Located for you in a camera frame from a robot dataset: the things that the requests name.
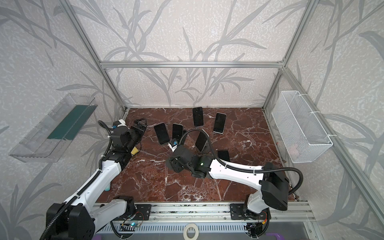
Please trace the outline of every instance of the phone screen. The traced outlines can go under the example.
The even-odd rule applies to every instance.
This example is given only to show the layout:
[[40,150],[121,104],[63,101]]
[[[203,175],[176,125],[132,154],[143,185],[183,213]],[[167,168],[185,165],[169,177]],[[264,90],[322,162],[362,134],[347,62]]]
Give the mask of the phone screen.
[[195,142],[195,146],[200,152],[202,152],[206,143],[207,143],[207,137],[205,136],[204,133],[200,132]]
[[174,123],[172,125],[172,139],[176,138],[180,144],[180,138],[183,136],[183,125]]
[[203,118],[203,108],[192,108],[192,114],[193,114],[193,125],[195,127],[203,126],[204,125],[204,118]]
[[218,150],[217,151],[217,157],[219,157],[221,160],[230,162],[228,150]]
[[222,113],[216,114],[214,132],[217,132],[217,133],[223,133],[224,132],[224,125],[225,125],[225,119],[226,118],[227,118],[227,116],[225,114],[222,114]]
[[167,132],[166,125],[164,123],[160,123],[153,127],[155,129],[157,139],[159,140],[160,144],[164,144],[166,142],[169,142],[169,136]]

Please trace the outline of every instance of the marble surface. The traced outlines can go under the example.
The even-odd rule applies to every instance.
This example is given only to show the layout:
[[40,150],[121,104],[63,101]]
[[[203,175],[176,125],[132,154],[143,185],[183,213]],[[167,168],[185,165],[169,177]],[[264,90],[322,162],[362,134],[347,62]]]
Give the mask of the marble surface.
[[[214,149],[228,149],[230,160],[245,165],[281,166],[272,136],[261,108],[204,108],[204,126]],[[213,133],[216,113],[227,115],[224,134]],[[256,190],[228,180],[197,179],[183,170],[175,173],[167,169],[166,159],[171,151],[161,146],[153,126],[164,122],[172,137],[172,124],[184,129],[194,128],[191,108],[130,109],[126,119],[146,118],[147,131],[142,139],[142,150],[133,156],[127,167],[112,181],[111,189],[103,192],[99,202],[109,202],[117,195],[133,196],[136,202],[155,201],[244,201]],[[198,132],[191,132],[184,146],[196,152]]]

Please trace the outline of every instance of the light blue object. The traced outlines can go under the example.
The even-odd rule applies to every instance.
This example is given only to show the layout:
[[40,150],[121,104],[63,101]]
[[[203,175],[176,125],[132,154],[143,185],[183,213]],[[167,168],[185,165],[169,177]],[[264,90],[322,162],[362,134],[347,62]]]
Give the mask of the light blue object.
[[271,233],[268,232],[265,234],[266,236],[275,236],[276,240],[285,240],[285,238],[280,233]]
[[111,189],[111,183],[108,184],[108,186],[104,189],[104,191],[109,191]]

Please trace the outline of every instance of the leaf pattern wallpaper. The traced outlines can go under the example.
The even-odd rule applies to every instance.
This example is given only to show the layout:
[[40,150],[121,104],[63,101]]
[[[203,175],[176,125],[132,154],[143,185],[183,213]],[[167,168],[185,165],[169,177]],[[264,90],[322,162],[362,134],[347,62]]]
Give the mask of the leaf pattern wallpaper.
[[[71,0],[103,61],[280,61],[307,0]],[[55,14],[61,14],[56,8]],[[261,107],[277,69],[108,69],[127,106]]]
[[[332,0],[317,5],[289,69],[384,196],[384,1]],[[293,166],[270,112],[266,111],[287,165]],[[299,190],[326,239],[384,239],[384,230],[330,149],[312,163]]]
[[[108,138],[97,120],[123,115],[58,3],[0,1],[0,238],[38,239],[54,202],[72,194],[96,168]],[[57,163],[23,163],[10,150],[68,93],[98,105]]]

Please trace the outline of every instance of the yellow sponge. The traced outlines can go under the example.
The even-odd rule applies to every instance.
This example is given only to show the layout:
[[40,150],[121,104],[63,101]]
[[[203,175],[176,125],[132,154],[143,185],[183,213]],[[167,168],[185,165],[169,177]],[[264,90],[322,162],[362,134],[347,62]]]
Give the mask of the yellow sponge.
[[132,151],[131,151],[131,154],[132,155],[135,155],[136,153],[138,153],[139,150],[136,148],[136,147],[133,147]]

